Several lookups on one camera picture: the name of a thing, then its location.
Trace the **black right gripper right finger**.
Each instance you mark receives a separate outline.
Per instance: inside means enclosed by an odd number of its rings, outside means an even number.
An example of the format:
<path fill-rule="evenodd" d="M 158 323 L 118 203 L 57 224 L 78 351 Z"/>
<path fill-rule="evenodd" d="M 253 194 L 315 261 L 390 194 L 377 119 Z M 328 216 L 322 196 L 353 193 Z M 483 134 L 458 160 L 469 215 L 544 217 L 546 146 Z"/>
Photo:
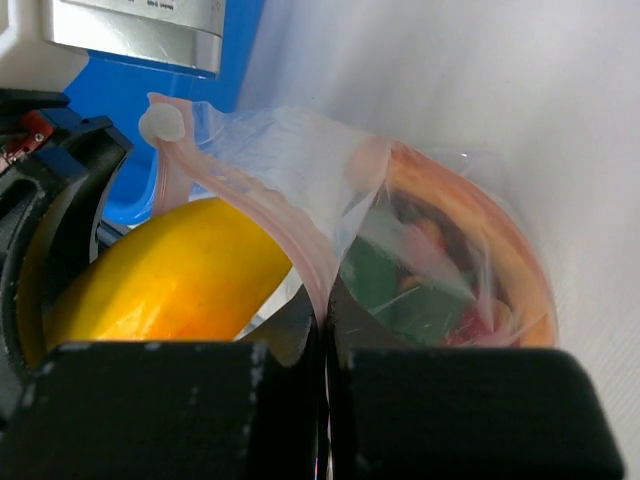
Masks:
<path fill-rule="evenodd" d="M 417 348 L 337 282 L 327 388 L 338 479 L 620 479 L 591 379 L 540 348 Z"/>

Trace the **clear zip top bag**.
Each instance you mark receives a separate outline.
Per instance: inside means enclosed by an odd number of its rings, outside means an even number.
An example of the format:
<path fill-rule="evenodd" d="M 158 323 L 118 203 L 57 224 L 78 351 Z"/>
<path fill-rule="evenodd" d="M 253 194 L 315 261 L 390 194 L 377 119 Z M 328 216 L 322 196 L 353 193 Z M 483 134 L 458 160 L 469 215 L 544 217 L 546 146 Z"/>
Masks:
<path fill-rule="evenodd" d="M 153 211 L 200 187 L 264 229 L 320 320 L 338 281 L 417 345 L 551 347 L 551 287 L 512 216 L 394 139 L 298 107 L 223 113 L 159 93 L 139 121 L 158 155 Z"/>

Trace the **red toy strawberry bunch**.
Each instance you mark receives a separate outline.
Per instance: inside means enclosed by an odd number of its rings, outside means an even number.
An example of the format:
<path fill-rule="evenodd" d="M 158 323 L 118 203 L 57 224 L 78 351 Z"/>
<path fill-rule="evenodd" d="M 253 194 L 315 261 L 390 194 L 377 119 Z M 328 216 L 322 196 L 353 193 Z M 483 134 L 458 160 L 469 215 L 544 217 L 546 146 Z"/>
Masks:
<path fill-rule="evenodd" d="M 504 345 L 515 316 L 487 254 L 450 220 L 422 216 L 394 225 L 392 296 L 378 312 L 395 335 L 419 346 Z"/>

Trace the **orange toy meat slice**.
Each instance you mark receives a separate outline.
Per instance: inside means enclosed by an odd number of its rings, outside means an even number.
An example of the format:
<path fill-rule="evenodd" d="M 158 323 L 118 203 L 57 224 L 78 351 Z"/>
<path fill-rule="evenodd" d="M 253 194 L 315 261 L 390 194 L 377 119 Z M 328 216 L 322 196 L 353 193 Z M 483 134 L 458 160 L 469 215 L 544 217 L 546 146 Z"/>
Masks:
<path fill-rule="evenodd" d="M 401 222 L 422 216 L 444 217 L 487 254 L 515 316 L 513 342 L 502 346 L 448 347 L 551 347 L 555 344 L 556 309 L 536 253 L 516 222 L 479 186 L 398 142 L 393 144 L 387 160 L 360 156 L 350 162 L 346 174 L 357 192 L 372 195 L 365 217 L 373 210 L 389 211 Z M 376 322 L 401 342 L 415 345 Z"/>

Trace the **yellow toy pepper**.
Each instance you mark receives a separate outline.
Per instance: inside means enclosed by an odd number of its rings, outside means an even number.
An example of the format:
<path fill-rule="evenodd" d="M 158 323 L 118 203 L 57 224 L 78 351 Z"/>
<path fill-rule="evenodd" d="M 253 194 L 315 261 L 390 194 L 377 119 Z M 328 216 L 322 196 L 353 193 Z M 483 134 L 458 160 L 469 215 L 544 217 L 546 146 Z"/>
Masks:
<path fill-rule="evenodd" d="M 80 341 L 230 341 L 292 268 L 280 246 L 220 198 L 181 205 L 124 235 L 33 324 L 25 362 Z"/>

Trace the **green toy cucumber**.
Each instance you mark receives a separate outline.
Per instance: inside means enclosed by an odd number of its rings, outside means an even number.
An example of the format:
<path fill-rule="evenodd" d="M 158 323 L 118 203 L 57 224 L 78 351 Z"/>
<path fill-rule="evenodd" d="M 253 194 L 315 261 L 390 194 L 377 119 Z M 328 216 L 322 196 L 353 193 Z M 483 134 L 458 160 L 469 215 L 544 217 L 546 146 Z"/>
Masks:
<path fill-rule="evenodd" d="M 472 276 L 448 256 L 441 229 L 422 218 L 403 223 L 373 210 L 344 258 L 340 274 L 379 323 L 415 345 L 438 345 L 473 303 Z"/>

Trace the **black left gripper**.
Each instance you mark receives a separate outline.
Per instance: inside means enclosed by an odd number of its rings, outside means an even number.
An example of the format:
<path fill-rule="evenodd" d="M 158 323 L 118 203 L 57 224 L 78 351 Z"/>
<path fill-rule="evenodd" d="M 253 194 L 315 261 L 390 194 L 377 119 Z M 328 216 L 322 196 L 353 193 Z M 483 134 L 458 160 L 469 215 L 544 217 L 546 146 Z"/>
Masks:
<path fill-rule="evenodd" d="M 99 253 L 108 189 L 133 150 L 63 93 L 1 91 L 1 424 L 46 354 L 43 318 Z"/>

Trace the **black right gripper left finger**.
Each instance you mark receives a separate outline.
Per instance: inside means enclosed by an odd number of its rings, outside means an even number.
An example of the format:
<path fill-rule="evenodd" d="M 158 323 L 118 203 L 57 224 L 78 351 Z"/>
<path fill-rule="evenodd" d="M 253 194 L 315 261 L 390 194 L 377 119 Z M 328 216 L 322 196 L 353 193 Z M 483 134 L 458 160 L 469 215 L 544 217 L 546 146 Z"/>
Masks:
<path fill-rule="evenodd" d="M 311 479 L 319 359 L 305 291 L 236 342 L 58 347 L 25 385 L 1 475 Z"/>

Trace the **blue plastic bin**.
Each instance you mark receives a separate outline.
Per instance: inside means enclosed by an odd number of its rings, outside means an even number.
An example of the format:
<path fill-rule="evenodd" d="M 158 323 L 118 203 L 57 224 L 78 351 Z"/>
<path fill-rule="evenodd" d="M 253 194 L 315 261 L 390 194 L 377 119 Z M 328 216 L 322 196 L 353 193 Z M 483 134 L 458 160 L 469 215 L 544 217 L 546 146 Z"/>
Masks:
<path fill-rule="evenodd" d="M 153 106 L 149 95 L 206 102 L 225 113 L 234 111 L 263 7 L 262 1 L 226 3 L 221 65 L 213 77 L 92 54 L 65 89 L 73 110 L 84 117 L 108 117 L 134 146 L 109 189 L 103 214 L 107 221 L 133 226 L 149 219 L 158 166 L 153 142 L 176 140 L 185 130 L 176 108 Z"/>

